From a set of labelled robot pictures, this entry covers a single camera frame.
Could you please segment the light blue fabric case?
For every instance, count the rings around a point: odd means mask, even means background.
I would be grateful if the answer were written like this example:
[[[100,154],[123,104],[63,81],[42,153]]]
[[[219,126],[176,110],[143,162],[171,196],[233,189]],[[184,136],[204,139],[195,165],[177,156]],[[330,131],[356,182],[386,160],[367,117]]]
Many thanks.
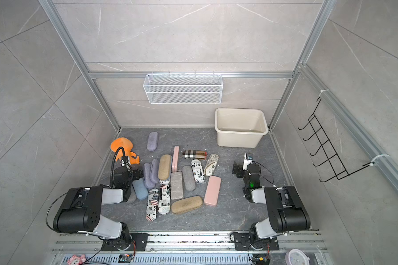
[[[137,198],[142,201],[147,199],[148,197],[148,190],[144,185],[144,181],[142,179],[138,179],[133,181],[133,188],[136,193]]]

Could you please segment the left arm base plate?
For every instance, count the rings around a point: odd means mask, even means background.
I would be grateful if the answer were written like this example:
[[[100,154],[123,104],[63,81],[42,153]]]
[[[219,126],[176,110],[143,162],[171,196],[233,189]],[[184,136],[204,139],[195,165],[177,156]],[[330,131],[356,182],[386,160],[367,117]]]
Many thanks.
[[[133,233],[117,239],[104,240],[101,251],[145,251],[149,234]]]

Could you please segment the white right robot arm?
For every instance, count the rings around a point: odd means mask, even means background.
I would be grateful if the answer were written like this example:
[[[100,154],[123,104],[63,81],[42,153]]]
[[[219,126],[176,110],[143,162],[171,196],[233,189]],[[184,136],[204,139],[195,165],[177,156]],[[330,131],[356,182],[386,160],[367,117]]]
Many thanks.
[[[247,233],[230,234],[235,250],[246,251],[252,247],[278,250],[276,238],[279,235],[310,229],[311,219],[294,186],[261,186],[261,167],[255,162],[245,167],[234,163],[232,173],[244,181],[244,198],[251,203],[266,205],[268,215],[263,221],[252,224]]]

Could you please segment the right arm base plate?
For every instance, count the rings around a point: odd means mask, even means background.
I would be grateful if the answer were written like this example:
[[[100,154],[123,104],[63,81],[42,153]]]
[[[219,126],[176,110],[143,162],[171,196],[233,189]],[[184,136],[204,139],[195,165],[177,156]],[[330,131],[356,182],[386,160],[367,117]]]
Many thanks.
[[[234,243],[235,250],[246,251],[246,250],[280,250],[277,238],[265,238],[259,239],[249,233],[232,232],[230,234],[230,240]]]

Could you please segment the beige plastic storage bin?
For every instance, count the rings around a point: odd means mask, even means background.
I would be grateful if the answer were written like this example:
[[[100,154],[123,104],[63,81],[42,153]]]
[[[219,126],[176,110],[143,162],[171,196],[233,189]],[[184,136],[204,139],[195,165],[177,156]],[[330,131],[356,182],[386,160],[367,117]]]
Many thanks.
[[[230,148],[256,148],[269,132],[259,109],[218,108],[214,127],[218,146]]]

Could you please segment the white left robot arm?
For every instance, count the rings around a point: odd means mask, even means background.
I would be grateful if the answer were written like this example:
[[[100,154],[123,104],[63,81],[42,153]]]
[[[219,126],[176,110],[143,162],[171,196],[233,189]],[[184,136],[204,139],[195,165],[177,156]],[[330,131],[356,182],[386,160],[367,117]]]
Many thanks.
[[[113,221],[101,214],[102,206],[125,203],[132,194],[132,184],[143,176],[134,170],[126,148],[120,146],[121,167],[111,166],[109,185],[71,188],[63,194],[63,202],[56,212],[51,230],[61,234],[85,234],[103,241],[102,251],[144,251],[147,233],[130,233],[128,225]]]

